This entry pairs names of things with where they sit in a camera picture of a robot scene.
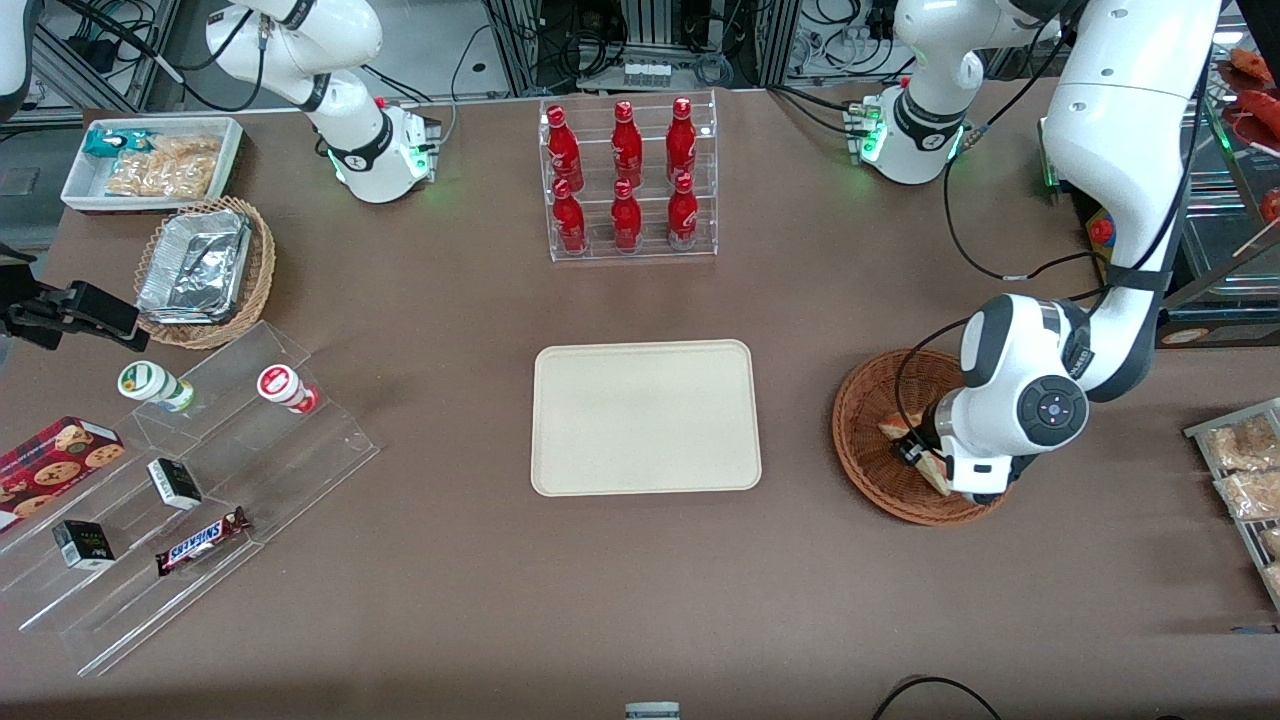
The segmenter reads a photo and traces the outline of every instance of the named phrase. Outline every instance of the white plastic tray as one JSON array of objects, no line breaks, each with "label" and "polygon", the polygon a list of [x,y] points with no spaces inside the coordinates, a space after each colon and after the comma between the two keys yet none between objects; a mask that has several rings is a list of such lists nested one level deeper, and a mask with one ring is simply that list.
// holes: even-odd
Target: white plastic tray
[{"label": "white plastic tray", "polygon": [[[227,188],[227,181],[232,174],[232,165],[236,163],[236,151],[239,149],[241,136],[244,131],[236,120],[225,117],[196,117],[196,118],[118,118],[111,120],[93,120],[88,124],[86,136],[95,128],[143,128],[164,135],[212,135],[223,140],[223,146],[218,151],[218,164],[214,165],[214,177],[209,183],[209,192],[202,200],[221,197]],[[90,213],[140,213],[147,210],[175,210],[195,205],[201,200],[184,200],[180,197],[118,197],[106,195],[106,181],[115,168],[115,158],[97,158],[86,152],[77,152],[72,161],[72,170],[67,174],[63,184],[63,202],[68,208]]]},{"label": "white plastic tray", "polygon": [[751,352],[736,340],[556,346],[534,363],[539,493],[749,489],[760,480]]}]

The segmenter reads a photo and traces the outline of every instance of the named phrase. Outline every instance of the packaged bread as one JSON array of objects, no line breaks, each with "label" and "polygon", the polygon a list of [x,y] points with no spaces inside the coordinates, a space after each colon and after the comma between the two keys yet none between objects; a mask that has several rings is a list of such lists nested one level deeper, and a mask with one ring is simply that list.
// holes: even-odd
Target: packaged bread
[{"label": "packaged bread", "polygon": [[151,150],[122,150],[106,192],[197,200],[209,192],[221,141],[214,136],[151,136]]},{"label": "packaged bread", "polygon": [[1280,518],[1280,470],[1245,470],[1222,479],[1226,505],[1239,520]]},{"label": "packaged bread", "polygon": [[1271,528],[1262,532],[1262,547],[1274,557],[1280,560],[1280,528]]},{"label": "packaged bread", "polygon": [[[910,415],[911,425],[920,425],[920,414],[914,413]],[[884,418],[879,423],[879,429],[884,433],[884,437],[890,439],[899,439],[906,436],[908,427],[902,420],[902,416],[897,413]],[[932,452],[925,452],[920,456],[920,461],[915,464],[915,469],[924,475],[924,479],[933,486],[933,489],[941,492],[942,495],[951,495],[951,488],[947,487],[947,466],[938,456]]]},{"label": "packaged bread", "polygon": [[1280,465],[1280,438],[1266,415],[1206,433],[1210,454],[1224,470],[1265,470]]},{"label": "packaged bread", "polygon": [[1271,588],[1271,592],[1280,597],[1280,562],[1272,562],[1262,569],[1262,582]]}]

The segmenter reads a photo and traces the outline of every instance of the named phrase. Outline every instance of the cookie box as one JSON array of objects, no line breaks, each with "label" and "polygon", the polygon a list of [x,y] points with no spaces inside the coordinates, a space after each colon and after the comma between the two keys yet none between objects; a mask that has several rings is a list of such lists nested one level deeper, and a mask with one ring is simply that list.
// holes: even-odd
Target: cookie box
[{"label": "cookie box", "polygon": [[0,533],[124,455],[114,432],[63,418],[0,455]]}]

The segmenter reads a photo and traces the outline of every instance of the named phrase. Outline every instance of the table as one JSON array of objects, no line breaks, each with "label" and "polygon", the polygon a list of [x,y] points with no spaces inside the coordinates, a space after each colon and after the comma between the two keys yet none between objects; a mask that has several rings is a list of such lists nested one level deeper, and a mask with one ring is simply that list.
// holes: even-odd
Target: table
[{"label": "table", "polygon": [[[863,88],[833,96],[860,97]],[[974,115],[1012,91],[992,85]],[[954,174],[974,255],[1025,272],[1083,242],[1037,190],[1028,95]],[[0,716],[864,717],[943,674],[1006,717],[1267,717],[1274,621],[1180,429],[1276,395],[1265,350],[1162,352],[996,514],[955,529],[883,515],[845,478],[845,374],[1012,290],[965,266],[941,188],[851,168],[838,136],[764,92],[719,92],[721,255],[581,268],[547,258],[536,102],[467,105],[439,181],[362,205],[298,114],[243,115],[230,191],[270,223],[265,318],[384,451],[106,676],[0,607]],[[131,296],[154,217],[68,211],[46,279]],[[1088,263],[1018,290],[1062,296]],[[563,343],[732,337],[750,346],[764,477],[741,493],[545,498],[529,484],[532,361]],[[938,347],[954,350],[956,337]],[[204,354],[145,355],[180,372]],[[51,418],[114,420],[132,356],[20,346],[0,443]],[[948,688],[887,716],[979,717]]]}]

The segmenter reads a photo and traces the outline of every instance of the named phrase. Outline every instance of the red bottle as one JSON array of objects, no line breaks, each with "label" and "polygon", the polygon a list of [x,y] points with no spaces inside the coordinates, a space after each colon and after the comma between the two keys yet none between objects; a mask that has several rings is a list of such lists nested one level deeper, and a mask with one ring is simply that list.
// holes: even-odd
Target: red bottle
[{"label": "red bottle", "polygon": [[582,206],[570,192],[568,181],[556,178],[552,183],[552,193],[556,201],[552,202],[552,217],[556,218],[556,232],[561,236],[564,252],[581,255],[586,252],[586,222],[582,219]]},{"label": "red bottle", "polygon": [[640,204],[631,197],[631,181],[618,178],[613,183],[613,243],[618,252],[635,255],[640,251]]},{"label": "red bottle", "polygon": [[676,174],[681,170],[690,174],[694,172],[698,131],[690,119],[692,111],[694,104],[687,97],[677,97],[671,104],[671,127],[667,128],[667,182],[672,184],[676,184]]},{"label": "red bottle", "polygon": [[564,124],[564,108],[552,105],[547,109],[547,123],[552,126],[547,150],[552,154],[552,169],[556,177],[568,181],[571,192],[582,190],[582,155],[577,150],[573,131]]},{"label": "red bottle", "polygon": [[676,193],[667,204],[667,242],[672,250],[691,250],[698,229],[698,199],[694,197],[694,176],[685,170],[676,173]]},{"label": "red bottle", "polygon": [[613,167],[618,177],[635,190],[644,184],[644,142],[632,120],[634,110],[626,100],[613,106]]}]

